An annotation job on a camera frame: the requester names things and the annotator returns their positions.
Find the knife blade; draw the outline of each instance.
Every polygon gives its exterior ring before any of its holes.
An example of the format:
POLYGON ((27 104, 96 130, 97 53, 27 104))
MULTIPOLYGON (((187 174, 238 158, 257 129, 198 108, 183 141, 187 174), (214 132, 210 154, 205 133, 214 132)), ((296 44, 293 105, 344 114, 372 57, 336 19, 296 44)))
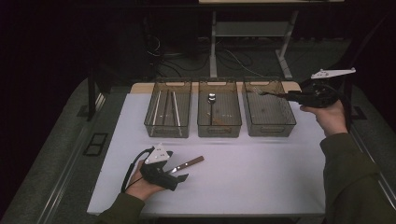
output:
POLYGON ((189 167, 189 166, 192 166, 192 165, 194 165, 195 163, 198 163, 198 162, 203 161, 203 160, 204 160, 204 157, 203 157, 203 156, 197 157, 197 158, 195 158, 195 159, 193 159, 193 160, 191 160, 191 161, 186 161, 186 162, 184 162, 183 164, 180 164, 179 166, 177 166, 177 167, 175 167, 175 168, 173 168, 173 169, 171 169, 171 170, 166 171, 165 173, 168 174, 168 175, 170 175, 170 174, 172 174, 172 173, 174 173, 174 172, 177 172, 177 171, 179 171, 179 170, 185 169, 185 168, 187 168, 187 167, 189 167))

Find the olive green jacket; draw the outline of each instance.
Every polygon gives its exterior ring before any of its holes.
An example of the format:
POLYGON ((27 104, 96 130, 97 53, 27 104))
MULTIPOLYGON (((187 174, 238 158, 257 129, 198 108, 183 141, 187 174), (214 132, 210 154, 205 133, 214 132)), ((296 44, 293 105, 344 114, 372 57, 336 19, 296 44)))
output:
MULTIPOLYGON (((378 184, 378 167, 351 136, 339 133, 320 146, 326 156, 323 171, 328 224, 395 224, 396 211, 378 184)), ((135 224, 144 202, 121 193, 97 219, 98 224, 135 224)))

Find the dark background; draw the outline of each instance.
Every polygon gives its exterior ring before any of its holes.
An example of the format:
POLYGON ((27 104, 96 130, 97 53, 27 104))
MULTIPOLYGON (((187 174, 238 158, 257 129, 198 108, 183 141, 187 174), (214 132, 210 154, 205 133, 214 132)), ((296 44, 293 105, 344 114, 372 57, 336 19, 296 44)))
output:
MULTIPOLYGON (((109 8, 81 11, 74 7, 76 2, 0 1, 0 217, 88 70, 93 68, 98 74, 101 91, 153 78, 145 48, 147 36, 142 33, 147 27, 142 26, 139 13, 109 8), (131 77, 132 70, 140 75, 131 77)), ((396 131, 396 73, 392 69, 396 17, 389 13, 395 4, 357 2, 338 9, 303 11, 293 36, 317 41, 323 37, 352 38, 346 55, 334 68, 346 68, 354 62, 359 71, 354 83, 396 131), (366 38, 373 30, 373 36, 366 38)), ((209 32, 200 24, 210 22, 210 13, 184 13, 185 20, 169 15, 157 12, 157 17, 151 18, 155 26, 149 27, 150 31, 193 54, 195 38, 209 32)))

